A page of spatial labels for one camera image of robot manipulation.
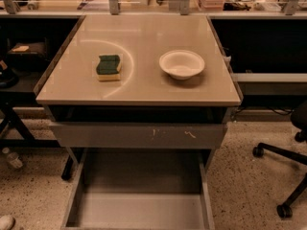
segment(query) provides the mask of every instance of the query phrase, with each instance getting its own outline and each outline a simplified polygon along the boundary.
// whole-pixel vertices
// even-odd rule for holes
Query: black stool
[[[301,129],[295,135],[295,140],[298,142],[307,142],[307,102],[299,105],[294,112],[291,114],[291,122],[295,127]],[[259,143],[252,151],[255,157],[262,157],[264,150],[270,150],[274,153],[288,157],[296,162],[307,165],[307,156],[289,150],[281,149],[275,146],[271,146],[264,143]],[[305,177],[300,182],[300,184],[295,188],[287,200],[277,206],[277,213],[281,218],[290,218],[292,216],[292,210],[290,205],[301,195],[301,193],[307,188],[307,173]]]

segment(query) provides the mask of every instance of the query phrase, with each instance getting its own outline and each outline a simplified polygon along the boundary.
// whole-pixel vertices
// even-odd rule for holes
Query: white shoe
[[[15,223],[15,219],[11,215],[4,215],[0,217],[0,230],[10,230]]]

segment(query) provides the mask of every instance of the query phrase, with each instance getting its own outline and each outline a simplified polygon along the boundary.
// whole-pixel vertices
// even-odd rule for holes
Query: floor
[[[53,136],[43,116],[23,118],[35,137]],[[242,112],[228,127],[208,172],[216,230],[306,230],[307,192],[293,204],[292,218],[283,220],[275,211],[303,178],[305,167],[278,155],[254,158],[251,153],[259,142],[304,152],[306,143],[295,142],[297,130],[289,116]],[[8,129],[4,136],[18,134]],[[26,166],[21,172],[10,171],[0,156],[0,215],[15,217],[13,230],[59,230],[73,183],[73,178],[60,178],[66,151],[15,150]]]

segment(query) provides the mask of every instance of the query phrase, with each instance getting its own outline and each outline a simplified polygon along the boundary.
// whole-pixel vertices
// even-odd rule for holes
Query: drawer
[[[214,229],[198,151],[86,149],[61,230]]]
[[[52,122],[50,129],[62,147],[212,150],[223,141],[226,125]]]

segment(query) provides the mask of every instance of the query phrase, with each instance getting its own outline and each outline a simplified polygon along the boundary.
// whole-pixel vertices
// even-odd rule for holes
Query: bowl
[[[186,50],[170,51],[160,57],[161,69],[176,80],[188,80],[204,69],[204,61],[198,54]]]

